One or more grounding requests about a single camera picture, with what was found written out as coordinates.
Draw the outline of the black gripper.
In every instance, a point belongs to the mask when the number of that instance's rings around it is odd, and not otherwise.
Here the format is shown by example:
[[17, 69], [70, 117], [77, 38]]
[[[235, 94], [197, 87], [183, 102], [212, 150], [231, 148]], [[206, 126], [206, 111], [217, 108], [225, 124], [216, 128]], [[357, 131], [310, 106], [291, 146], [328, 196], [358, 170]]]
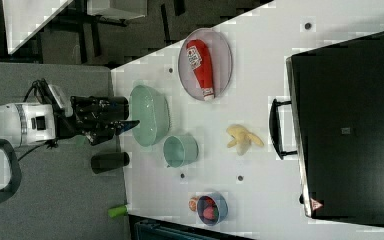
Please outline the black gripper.
[[58, 140], [85, 136], [94, 146], [135, 128], [140, 121], [127, 121], [128, 100], [125, 97], [70, 97], [73, 115], [56, 118]]

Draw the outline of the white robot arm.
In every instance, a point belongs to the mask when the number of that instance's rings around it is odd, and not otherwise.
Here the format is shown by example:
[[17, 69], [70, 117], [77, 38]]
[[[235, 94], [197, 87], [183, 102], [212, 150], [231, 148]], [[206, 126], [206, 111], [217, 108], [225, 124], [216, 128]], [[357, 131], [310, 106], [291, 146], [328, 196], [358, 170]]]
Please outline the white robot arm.
[[84, 136], [98, 145], [135, 128], [124, 97], [70, 98], [70, 111], [57, 103], [9, 103], [0, 105], [0, 139], [13, 147], [47, 145], [63, 139]]

